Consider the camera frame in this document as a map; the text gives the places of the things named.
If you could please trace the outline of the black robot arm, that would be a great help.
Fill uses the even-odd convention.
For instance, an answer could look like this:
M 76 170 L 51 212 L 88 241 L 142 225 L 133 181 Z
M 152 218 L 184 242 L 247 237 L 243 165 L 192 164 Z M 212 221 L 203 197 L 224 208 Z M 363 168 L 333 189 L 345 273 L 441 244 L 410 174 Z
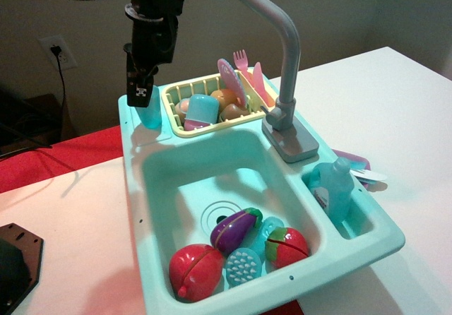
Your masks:
M 184 0 L 131 0 L 125 6 L 132 23 L 126 53 L 126 99 L 130 107 L 147 107 L 158 66 L 172 63 Z

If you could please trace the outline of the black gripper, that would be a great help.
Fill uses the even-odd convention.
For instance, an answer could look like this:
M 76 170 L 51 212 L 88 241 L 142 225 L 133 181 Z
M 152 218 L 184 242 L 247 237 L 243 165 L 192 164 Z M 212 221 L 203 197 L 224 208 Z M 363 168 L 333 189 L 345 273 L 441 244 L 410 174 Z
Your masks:
M 147 18 L 126 13 L 133 22 L 126 52 L 126 99 L 130 107 L 147 107 L 153 92 L 153 76 L 161 64 L 172 63 L 179 27 L 178 18 Z

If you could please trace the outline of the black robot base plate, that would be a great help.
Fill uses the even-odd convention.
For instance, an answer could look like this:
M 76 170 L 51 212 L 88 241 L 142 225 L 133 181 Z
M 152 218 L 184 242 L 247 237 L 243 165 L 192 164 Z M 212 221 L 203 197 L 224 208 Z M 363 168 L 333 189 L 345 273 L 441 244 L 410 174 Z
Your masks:
M 1 313 L 12 314 L 40 280 L 44 240 L 15 223 L 1 226 Z

